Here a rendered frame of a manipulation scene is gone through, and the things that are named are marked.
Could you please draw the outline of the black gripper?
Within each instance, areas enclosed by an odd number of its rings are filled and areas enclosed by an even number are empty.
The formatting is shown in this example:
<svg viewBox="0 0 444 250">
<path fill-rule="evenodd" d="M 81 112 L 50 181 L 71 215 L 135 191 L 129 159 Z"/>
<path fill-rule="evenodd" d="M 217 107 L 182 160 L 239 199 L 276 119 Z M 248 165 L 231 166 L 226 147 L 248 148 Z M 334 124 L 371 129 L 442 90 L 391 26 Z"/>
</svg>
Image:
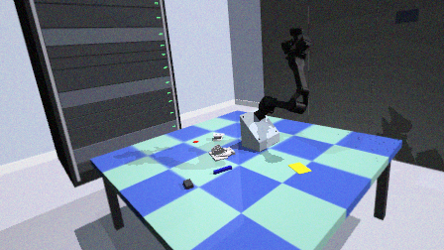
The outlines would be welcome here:
<svg viewBox="0 0 444 250">
<path fill-rule="evenodd" d="M 290 28 L 290 35 L 293 36 L 293 38 L 294 38 L 294 41 L 291 42 L 290 46 L 295 45 L 299 41 L 298 35 L 301 35 L 301 34 L 302 34 L 302 27 L 301 26 Z"/>
</svg>

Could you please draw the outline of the dark blue bar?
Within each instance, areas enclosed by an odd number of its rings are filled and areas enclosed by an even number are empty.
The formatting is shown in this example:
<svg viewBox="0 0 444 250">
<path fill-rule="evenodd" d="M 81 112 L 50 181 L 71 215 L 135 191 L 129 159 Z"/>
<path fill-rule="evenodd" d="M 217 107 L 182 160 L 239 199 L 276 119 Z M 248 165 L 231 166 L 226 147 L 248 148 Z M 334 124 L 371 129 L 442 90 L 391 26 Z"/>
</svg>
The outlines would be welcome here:
<svg viewBox="0 0 444 250">
<path fill-rule="evenodd" d="M 218 169 L 218 170 L 215 170 L 215 171 L 213 171 L 213 174 L 216 175 L 216 174 L 219 174 L 219 173 L 222 173 L 222 172 L 226 172 L 226 171 L 229 171 L 229 170 L 232 170 L 232 166 L 231 165 L 227 166 L 227 167 L 224 167 L 224 168 L 221 168 L 221 169 Z"/>
</svg>

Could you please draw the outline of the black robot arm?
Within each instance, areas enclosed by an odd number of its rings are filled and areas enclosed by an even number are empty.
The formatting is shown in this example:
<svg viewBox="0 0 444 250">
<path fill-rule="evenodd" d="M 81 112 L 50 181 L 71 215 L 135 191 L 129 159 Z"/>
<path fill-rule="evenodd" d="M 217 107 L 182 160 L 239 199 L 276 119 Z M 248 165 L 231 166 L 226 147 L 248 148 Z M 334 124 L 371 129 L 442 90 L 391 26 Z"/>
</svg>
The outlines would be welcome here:
<svg viewBox="0 0 444 250">
<path fill-rule="evenodd" d="M 276 107 L 284 108 L 290 112 L 303 114 L 308 105 L 309 89 L 303 71 L 306 58 L 306 53 L 304 51 L 310 47 L 312 41 L 309 37 L 304 35 L 295 45 L 290 46 L 291 42 L 292 39 L 289 41 L 283 41 L 281 47 L 284 54 L 287 55 L 286 59 L 288 60 L 288 65 L 294 74 L 297 87 L 296 93 L 288 102 L 278 101 L 277 98 L 271 96 L 263 97 L 258 107 L 259 110 L 254 112 L 260 121 L 266 118 L 268 113 L 274 113 Z M 303 102 L 295 101 L 300 94 L 303 96 Z"/>
</svg>

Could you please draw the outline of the yellow flat block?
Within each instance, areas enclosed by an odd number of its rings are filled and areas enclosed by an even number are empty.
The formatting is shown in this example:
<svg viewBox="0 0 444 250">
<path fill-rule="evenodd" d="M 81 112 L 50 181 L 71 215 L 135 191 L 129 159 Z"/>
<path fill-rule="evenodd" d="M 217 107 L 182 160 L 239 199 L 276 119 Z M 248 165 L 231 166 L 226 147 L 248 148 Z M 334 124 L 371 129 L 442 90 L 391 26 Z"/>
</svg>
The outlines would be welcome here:
<svg viewBox="0 0 444 250">
<path fill-rule="evenodd" d="M 289 165 L 293 170 L 295 170 L 297 173 L 299 174 L 304 174 L 304 173 L 308 173 L 308 172 L 312 172 L 311 170 L 309 170 L 305 165 L 303 165 L 302 163 L 295 163 L 295 164 L 291 164 Z"/>
</svg>

